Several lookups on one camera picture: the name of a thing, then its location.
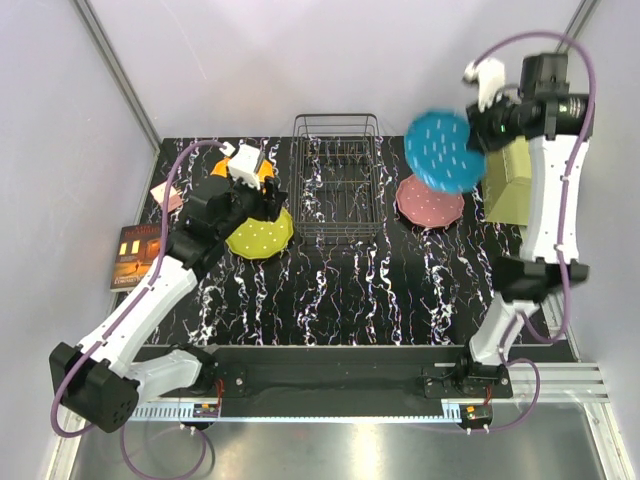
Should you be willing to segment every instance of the black marble tabletop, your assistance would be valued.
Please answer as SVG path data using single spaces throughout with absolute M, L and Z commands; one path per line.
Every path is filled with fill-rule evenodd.
M 291 138 L 242 140 L 264 150 L 282 188 L 290 190 Z M 192 141 L 164 141 L 152 186 L 166 180 L 171 163 Z M 227 252 L 148 343 L 425 345 L 468 340 L 491 302 L 491 260 L 517 254 L 519 230 L 485 222 L 479 190 L 464 195 L 463 217 L 448 229 L 412 227 L 394 202 L 398 185 L 411 174 L 402 137 L 385 137 L 381 147 L 384 226 L 375 243 L 332 250 L 292 242 L 286 252 L 266 261 Z M 188 198 L 222 158 L 217 149 L 197 150 L 174 185 Z M 159 221 L 160 208 L 149 196 L 141 222 Z M 545 332 L 543 316 L 535 320 Z M 530 343 L 526 336 L 519 341 Z

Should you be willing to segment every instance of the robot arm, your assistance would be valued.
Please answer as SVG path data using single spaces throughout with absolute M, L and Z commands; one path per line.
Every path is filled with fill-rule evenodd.
M 567 159 L 588 121 L 588 96 L 569 93 L 566 70 L 566 54 L 527 57 L 518 101 L 496 96 L 495 103 L 480 108 L 483 102 L 486 107 L 483 97 L 467 108 L 471 125 L 467 148 L 486 154 L 505 147 L 517 136 L 523 135 L 529 141 L 532 198 L 527 238 L 519 258 L 500 257 L 493 265 L 495 297 L 456 365 L 455 377 L 461 385 L 486 385 L 499 380 L 505 373 L 503 358 L 508 358 L 509 349 L 524 326 L 518 313 L 531 316 L 548 295 L 562 288 L 558 239 L 562 239 L 571 285 L 584 282 L 588 276 L 589 267 L 578 263 L 575 231 L 579 176 L 587 141 L 580 145 L 566 198 L 562 198 L 563 184 L 569 180 L 564 177 Z M 487 74 L 480 75 L 479 83 L 492 85 L 495 95 L 504 84 L 504 77 L 493 83 L 486 77 Z
M 233 153 L 233 147 L 223 152 Z M 242 145 L 228 164 L 228 179 L 200 182 L 180 212 L 162 261 L 156 259 L 138 287 L 76 347 L 60 343 L 54 349 L 49 363 L 55 391 L 88 355 L 63 392 L 63 405 L 110 433 L 139 403 L 178 388 L 204 393 L 213 386 L 215 360 L 201 349 L 185 347 L 142 363 L 134 359 L 169 311 L 220 260 L 236 228 L 249 217 L 278 218 L 286 193 L 273 178 L 260 183 L 263 158 L 257 148 Z

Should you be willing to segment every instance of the black wire rack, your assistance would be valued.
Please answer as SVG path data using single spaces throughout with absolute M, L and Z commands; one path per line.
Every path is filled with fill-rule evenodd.
M 370 113 L 296 117 L 291 202 L 305 243 L 373 242 L 383 222 L 378 136 Z

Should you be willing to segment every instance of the book cover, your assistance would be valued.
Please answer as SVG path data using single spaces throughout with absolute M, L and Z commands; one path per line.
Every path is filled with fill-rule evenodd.
M 112 292 L 128 292 L 140 283 L 160 252 L 160 230 L 159 223 L 122 229 L 111 277 Z

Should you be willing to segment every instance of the white wall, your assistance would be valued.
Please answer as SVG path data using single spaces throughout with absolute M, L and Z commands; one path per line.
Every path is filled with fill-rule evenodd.
M 464 107 L 472 92 L 459 79 L 483 49 L 564 30 L 578 3 L 92 0 L 163 137 L 290 135 L 295 115 L 331 111 L 371 111 L 403 134 L 428 107 Z M 505 50 L 512 78 L 548 45 Z
M 593 140 L 580 184 L 580 261 L 591 266 L 575 290 L 573 330 L 583 357 L 603 371 L 627 451 L 640 474 L 640 3 L 601 2 L 580 41 L 595 63 L 598 91 Z M 577 55 L 573 91 L 586 92 Z
M 71 2 L 1 3 L 1 476 L 30 480 L 53 439 L 49 353 L 104 319 L 153 154 Z

